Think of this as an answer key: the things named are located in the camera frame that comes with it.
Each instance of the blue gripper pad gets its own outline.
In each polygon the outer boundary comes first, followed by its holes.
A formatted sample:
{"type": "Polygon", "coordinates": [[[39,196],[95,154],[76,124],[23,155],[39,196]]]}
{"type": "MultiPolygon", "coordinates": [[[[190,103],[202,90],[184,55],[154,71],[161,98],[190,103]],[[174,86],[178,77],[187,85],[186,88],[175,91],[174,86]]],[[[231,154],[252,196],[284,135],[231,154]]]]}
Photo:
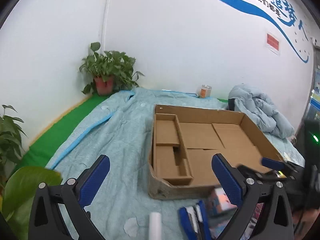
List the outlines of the blue gripper pad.
{"type": "Polygon", "coordinates": [[[230,203],[240,207],[243,201],[242,189],[218,155],[212,157],[211,167],[230,203]]]}
{"type": "Polygon", "coordinates": [[[79,205],[84,208],[92,203],[101,184],[110,170],[108,156],[100,155],[91,168],[84,174],[82,185],[79,189],[79,205]]]}
{"type": "Polygon", "coordinates": [[[271,160],[269,158],[262,158],[261,165],[265,166],[267,168],[270,168],[272,170],[275,170],[275,171],[280,171],[280,170],[284,169],[284,163],[278,162],[275,160],[271,160]]]}

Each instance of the cardboard compartment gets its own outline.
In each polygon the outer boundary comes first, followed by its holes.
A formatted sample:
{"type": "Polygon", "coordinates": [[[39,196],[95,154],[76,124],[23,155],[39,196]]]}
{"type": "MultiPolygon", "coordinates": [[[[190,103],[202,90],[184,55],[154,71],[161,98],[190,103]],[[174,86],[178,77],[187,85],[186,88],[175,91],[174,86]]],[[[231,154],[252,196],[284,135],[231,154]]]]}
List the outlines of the cardboard compartment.
{"type": "Polygon", "coordinates": [[[223,149],[223,145],[210,123],[180,123],[187,149],[223,149]]]}
{"type": "Polygon", "coordinates": [[[193,178],[175,114],[155,114],[153,158],[159,178],[172,185],[190,184],[193,178]]]}
{"type": "Polygon", "coordinates": [[[155,106],[149,155],[149,195],[156,199],[207,197],[219,182],[212,156],[222,153],[233,167],[269,169],[262,157],[281,155],[244,113],[181,106],[155,106]]]}
{"type": "Polygon", "coordinates": [[[156,145],[179,147],[175,114],[156,114],[156,145]]]}
{"type": "Polygon", "coordinates": [[[212,172],[212,156],[219,153],[219,150],[188,149],[190,168],[193,174],[193,180],[190,185],[217,185],[217,177],[212,172]]]}
{"type": "Polygon", "coordinates": [[[213,123],[212,125],[225,148],[253,146],[239,124],[213,123]]]}

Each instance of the terracotta flower pot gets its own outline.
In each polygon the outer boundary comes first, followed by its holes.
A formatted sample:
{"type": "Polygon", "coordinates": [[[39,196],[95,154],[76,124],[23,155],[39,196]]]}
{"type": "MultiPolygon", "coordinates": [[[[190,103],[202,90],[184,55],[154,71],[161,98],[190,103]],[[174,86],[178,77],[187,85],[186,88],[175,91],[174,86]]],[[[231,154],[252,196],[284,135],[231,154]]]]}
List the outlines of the terracotta flower pot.
{"type": "Polygon", "coordinates": [[[113,76],[110,76],[108,81],[104,82],[101,77],[95,77],[97,91],[99,96],[110,95],[113,90],[113,76]]]}

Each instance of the red sign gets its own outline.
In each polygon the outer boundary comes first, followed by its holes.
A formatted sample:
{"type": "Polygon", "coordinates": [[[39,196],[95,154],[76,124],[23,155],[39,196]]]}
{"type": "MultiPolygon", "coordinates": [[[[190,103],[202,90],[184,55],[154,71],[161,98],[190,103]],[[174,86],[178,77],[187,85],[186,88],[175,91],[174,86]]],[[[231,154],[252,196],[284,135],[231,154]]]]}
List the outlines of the red sign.
{"type": "Polygon", "coordinates": [[[272,37],[269,33],[267,34],[267,43],[271,47],[279,51],[279,41],[276,38],[272,37]]]}

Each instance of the green carpet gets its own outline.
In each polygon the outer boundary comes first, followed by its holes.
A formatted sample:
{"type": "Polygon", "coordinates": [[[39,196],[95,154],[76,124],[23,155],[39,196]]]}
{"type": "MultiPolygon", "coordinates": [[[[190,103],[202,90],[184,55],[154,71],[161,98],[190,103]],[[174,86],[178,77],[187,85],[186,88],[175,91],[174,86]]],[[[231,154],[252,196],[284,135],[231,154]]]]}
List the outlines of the green carpet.
{"type": "Polygon", "coordinates": [[[100,97],[94,94],[87,101],[73,109],[70,113],[62,117],[49,130],[47,130],[38,140],[30,146],[28,152],[23,156],[20,163],[16,165],[12,174],[21,167],[40,166],[45,167],[57,149],[63,144],[76,126],[108,96],[100,97]]]}

